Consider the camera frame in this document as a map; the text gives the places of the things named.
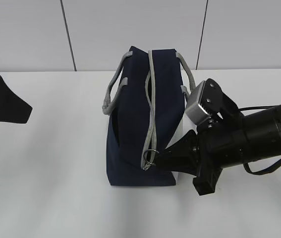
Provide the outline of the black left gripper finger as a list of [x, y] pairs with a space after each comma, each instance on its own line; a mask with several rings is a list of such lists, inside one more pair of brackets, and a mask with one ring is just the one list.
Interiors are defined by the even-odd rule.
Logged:
[[0, 75], [0, 122], [26, 124], [33, 108], [18, 97]]

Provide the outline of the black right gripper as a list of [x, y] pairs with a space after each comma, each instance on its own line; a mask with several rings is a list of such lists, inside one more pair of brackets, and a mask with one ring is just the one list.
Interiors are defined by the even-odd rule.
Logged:
[[233, 100], [223, 99], [219, 111], [197, 126], [198, 135], [189, 130], [158, 154], [154, 164], [163, 171], [195, 176], [193, 185], [199, 195], [214, 193], [223, 168], [239, 157], [237, 140], [243, 139], [243, 118]]

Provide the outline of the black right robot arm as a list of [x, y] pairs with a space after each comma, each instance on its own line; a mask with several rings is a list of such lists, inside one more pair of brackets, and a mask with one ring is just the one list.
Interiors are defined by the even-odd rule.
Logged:
[[223, 169], [242, 165], [256, 176], [281, 167], [281, 105], [245, 116], [222, 111], [156, 154], [158, 169], [194, 176], [199, 195], [214, 193]]

